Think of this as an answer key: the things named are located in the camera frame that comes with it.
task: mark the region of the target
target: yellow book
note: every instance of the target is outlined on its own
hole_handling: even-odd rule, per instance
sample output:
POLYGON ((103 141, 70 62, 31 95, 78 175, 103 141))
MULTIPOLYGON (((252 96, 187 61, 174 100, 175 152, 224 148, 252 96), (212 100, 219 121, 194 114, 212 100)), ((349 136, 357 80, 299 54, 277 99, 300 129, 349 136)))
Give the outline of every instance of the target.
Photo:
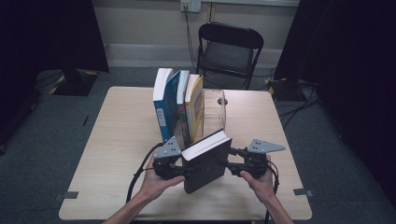
POLYGON ((200 122, 204 118, 203 85, 203 77, 190 75, 186 89, 185 104, 191 142, 194 142, 200 122))

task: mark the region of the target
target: person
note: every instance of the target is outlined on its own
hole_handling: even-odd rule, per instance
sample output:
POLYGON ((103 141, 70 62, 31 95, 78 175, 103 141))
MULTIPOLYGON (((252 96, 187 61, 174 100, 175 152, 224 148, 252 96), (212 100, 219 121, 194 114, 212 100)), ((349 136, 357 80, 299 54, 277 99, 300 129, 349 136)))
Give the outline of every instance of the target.
MULTIPOLYGON (((119 211, 104 222, 104 224, 126 224, 130 223, 134 217, 149 203, 156 200, 161 194, 170 187, 184 181, 184 176, 177 176, 173 179, 164 180, 155 174, 152 169, 154 159, 151 157, 148 162, 142 187, 136 195, 126 203, 119 211)), ((265 175, 259 179, 253 178, 250 173, 241 171, 240 175, 247 181, 253 189, 256 197, 268 209, 271 218, 277 224, 293 223, 286 210, 283 208, 279 199, 276 197, 273 188, 272 172, 267 169, 265 175)))

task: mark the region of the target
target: clear acrylic box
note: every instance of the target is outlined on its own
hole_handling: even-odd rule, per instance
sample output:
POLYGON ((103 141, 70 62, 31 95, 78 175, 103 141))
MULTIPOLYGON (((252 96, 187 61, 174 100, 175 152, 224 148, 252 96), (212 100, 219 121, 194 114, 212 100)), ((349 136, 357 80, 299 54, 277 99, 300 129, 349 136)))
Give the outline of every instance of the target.
POLYGON ((227 100, 223 90, 204 90, 204 118, 200 123, 195 142, 220 129, 225 131, 226 105, 227 100))

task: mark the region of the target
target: black curtain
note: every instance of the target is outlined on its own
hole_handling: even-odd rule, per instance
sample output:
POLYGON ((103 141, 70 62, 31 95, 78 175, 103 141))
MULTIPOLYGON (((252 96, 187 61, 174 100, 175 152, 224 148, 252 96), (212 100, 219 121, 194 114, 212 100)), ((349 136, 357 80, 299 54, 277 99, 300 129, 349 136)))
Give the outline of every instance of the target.
POLYGON ((318 83, 343 140, 394 207, 395 11, 393 1, 301 0, 276 69, 277 78, 318 83))
POLYGON ((108 72, 91 0, 0 1, 0 133, 38 73, 64 67, 108 72))

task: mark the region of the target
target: black cable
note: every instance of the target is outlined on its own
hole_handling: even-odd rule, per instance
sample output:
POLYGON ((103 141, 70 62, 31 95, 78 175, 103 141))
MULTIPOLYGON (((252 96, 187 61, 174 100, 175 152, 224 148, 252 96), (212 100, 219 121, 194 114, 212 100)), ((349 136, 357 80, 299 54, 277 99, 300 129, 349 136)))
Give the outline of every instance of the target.
POLYGON ((148 160, 149 156, 152 154, 152 152, 157 148, 157 147, 161 147, 163 146, 163 143, 159 143, 157 145, 155 145, 146 155, 146 158, 143 159, 142 164, 140 165, 139 169, 137 170, 136 174, 134 174, 134 178, 131 181, 131 184, 129 185, 128 188, 128 195, 126 196, 126 202, 128 203, 131 200, 131 196, 132 196, 132 191, 134 190, 134 184, 136 183, 137 179, 139 178, 139 176, 143 173, 143 171, 145 171, 145 169, 143 169, 143 167, 146 164, 146 161, 148 160))
MULTIPOLYGON (((275 166, 275 164, 271 161, 268 161, 269 163, 271 163, 276 170, 274 170, 271 166, 267 166, 268 169, 271 170, 271 172, 274 174, 275 176, 275 182, 274 182, 274 194, 276 194, 277 192, 277 188, 279 187, 279 171, 277 170, 277 167, 275 166)), ((268 224, 268 221, 270 219, 270 212, 267 209, 267 212, 265 213, 265 220, 264 220, 264 224, 268 224)))
POLYGON ((283 130, 286 129, 286 127, 288 126, 289 122, 290 122, 291 119, 297 114, 297 112, 299 112, 299 111, 302 110, 302 109, 308 108, 309 106, 315 105, 315 104, 318 102, 318 100, 316 100, 316 101, 313 102, 313 103, 309 103, 310 100, 311 100, 311 98, 312 98, 312 96, 313 96, 313 94, 314 94, 314 91, 315 91, 315 88, 312 89, 312 91, 311 91, 311 93, 310 93, 308 99, 307 99, 306 102, 303 103, 301 106, 299 106, 298 108, 296 108, 296 109, 294 109, 294 110, 291 110, 291 111, 289 111, 289 112, 286 112, 286 113, 284 113, 284 114, 279 115, 280 117, 282 117, 282 116, 285 116, 285 115, 288 115, 288 114, 292 113, 292 115, 288 118, 288 120, 286 121, 286 123, 283 125, 283 130))
POLYGON ((38 81, 36 82, 36 85, 37 85, 38 82, 41 82, 41 81, 43 81, 43 80, 45 80, 45 79, 48 79, 48 78, 50 78, 50 77, 57 76, 57 77, 56 77, 55 79, 53 79, 51 82, 46 83, 46 84, 43 84, 43 85, 41 85, 41 86, 39 86, 39 87, 35 87, 35 90, 36 90, 36 91, 37 91, 37 90, 40 90, 40 89, 42 89, 42 88, 44 88, 44 87, 47 87, 48 85, 54 83, 56 80, 58 80, 58 79, 61 77, 61 75, 62 75, 62 72, 59 72, 59 73, 50 75, 50 76, 48 76, 48 77, 41 78, 40 80, 38 80, 38 81))
POLYGON ((48 78, 50 78, 50 77, 55 77, 55 76, 57 76, 57 75, 59 75, 59 74, 61 74, 61 73, 62 73, 62 71, 61 71, 61 72, 58 72, 58 73, 55 73, 55 74, 52 74, 52 75, 49 75, 49 76, 47 76, 47 77, 43 77, 43 78, 37 80, 36 83, 41 82, 41 81, 44 81, 45 79, 48 79, 48 78))
POLYGON ((276 67, 268 68, 268 69, 270 70, 270 75, 265 75, 265 76, 254 76, 254 77, 272 77, 272 76, 275 74, 274 71, 275 71, 276 67))
POLYGON ((196 70, 196 61, 194 58, 194 53, 192 50, 192 42, 191 42, 191 33, 190 33, 190 25, 189 25, 189 16, 188 16, 188 11, 186 10, 186 8, 184 7, 184 15, 186 17, 186 23, 187 23, 187 41, 189 44, 189 53, 190 53, 190 59, 191 59, 191 63, 192 63, 192 67, 194 68, 194 70, 196 70))
POLYGON ((258 89, 255 89, 255 90, 253 90, 253 91, 260 91, 260 90, 264 89, 265 87, 267 87, 267 84, 265 84, 265 85, 259 87, 258 89))
POLYGON ((276 109, 279 109, 280 107, 295 107, 295 108, 298 108, 300 106, 299 105, 277 105, 276 109))
POLYGON ((210 3, 209 22, 212 22, 212 8, 213 8, 213 3, 210 3))

